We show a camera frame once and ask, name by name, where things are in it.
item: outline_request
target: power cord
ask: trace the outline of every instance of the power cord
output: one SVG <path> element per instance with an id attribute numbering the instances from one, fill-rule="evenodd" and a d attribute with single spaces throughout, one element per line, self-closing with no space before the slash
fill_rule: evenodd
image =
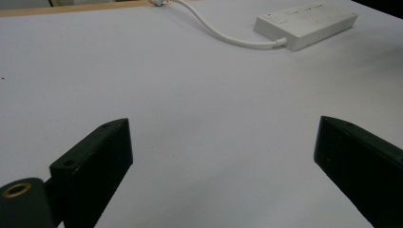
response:
<path id="1" fill-rule="evenodd" d="M 245 47 L 245 48 L 255 48 L 255 49 L 267 49 L 267 48 L 276 48 L 280 46 L 285 46 L 287 44 L 287 39 L 286 38 L 280 38 L 276 41 L 271 41 L 271 42 L 247 42 L 247 41 L 242 41 L 239 39 L 235 39 L 233 37 L 227 36 L 225 34 L 222 34 L 215 28 L 213 28 L 210 24 L 208 24 L 204 18 L 188 3 L 184 2 L 183 0 L 170 0 L 172 2 L 181 4 L 182 6 L 186 7 L 188 10 L 190 10 L 198 19 L 199 21 L 209 30 L 211 31 L 217 38 L 221 39 L 224 42 L 227 42 L 232 45 L 240 46 L 240 47 Z M 162 6 L 163 5 L 163 0 L 148 0 L 149 3 L 154 4 L 156 6 Z"/>

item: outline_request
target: white surface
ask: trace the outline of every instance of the white surface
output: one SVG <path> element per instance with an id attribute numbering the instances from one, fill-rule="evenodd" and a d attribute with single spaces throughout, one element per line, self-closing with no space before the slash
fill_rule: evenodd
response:
<path id="1" fill-rule="evenodd" d="M 175 4 L 0 18 L 0 185 L 100 124 L 130 120 L 134 165 L 97 227 L 370 228 L 314 164 L 319 117 L 403 147 L 402 20 L 348 0 L 353 28 L 301 51 L 234 47 Z M 202 0 L 222 32 L 302 0 Z"/>
<path id="2" fill-rule="evenodd" d="M 285 37 L 286 48 L 299 50 L 349 29 L 356 13 L 328 2 L 315 2 L 264 13 L 257 18 L 254 31 L 271 40 Z"/>

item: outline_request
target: screw hole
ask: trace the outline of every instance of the screw hole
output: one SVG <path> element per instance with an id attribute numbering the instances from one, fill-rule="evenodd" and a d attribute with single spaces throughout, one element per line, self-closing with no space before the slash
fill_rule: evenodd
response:
<path id="1" fill-rule="evenodd" d="M 71 166 L 71 165 L 73 165 L 73 164 L 74 164 L 74 161 L 73 161 L 73 160 L 68 160 L 68 161 L 65 161 L 65 162 L 63 163 L 64 166 Z"/>
<path id="2" fill-rule="evenodd" d="M 3 192 L 3 197 L 4 198 L 18 197 L 26 193 L 29 189 L 30 189 L 30 183 L 28 182 L 16 183 Z"/>

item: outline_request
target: white table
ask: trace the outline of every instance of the white table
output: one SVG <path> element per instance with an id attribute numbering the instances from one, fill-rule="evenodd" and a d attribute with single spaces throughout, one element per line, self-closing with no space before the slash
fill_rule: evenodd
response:
<path id="1" fill-rule="evenodd" d="M 185 8 L 0 18 L 0 185 L 130 120 L 134 165 L 97 227 L 370 228 L 313 161 L 322 115 L 403 147 L 403 21 L 348 0 L 353 28 L 303 50 L 212 37 Z M 302 0 L 192 2 L 250 41 Z"/>

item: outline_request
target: power strip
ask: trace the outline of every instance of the power strip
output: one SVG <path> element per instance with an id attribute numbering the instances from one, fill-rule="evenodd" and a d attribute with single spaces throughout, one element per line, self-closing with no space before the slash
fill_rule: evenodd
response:
<path id="1" fill-rule="evenodd" d="M 299 50 L 349 29 L 358 15 L 326 2 L 315 2 L 258 17 L 254 31 L 277 40 L 287 38 L 286 48 Z"/>

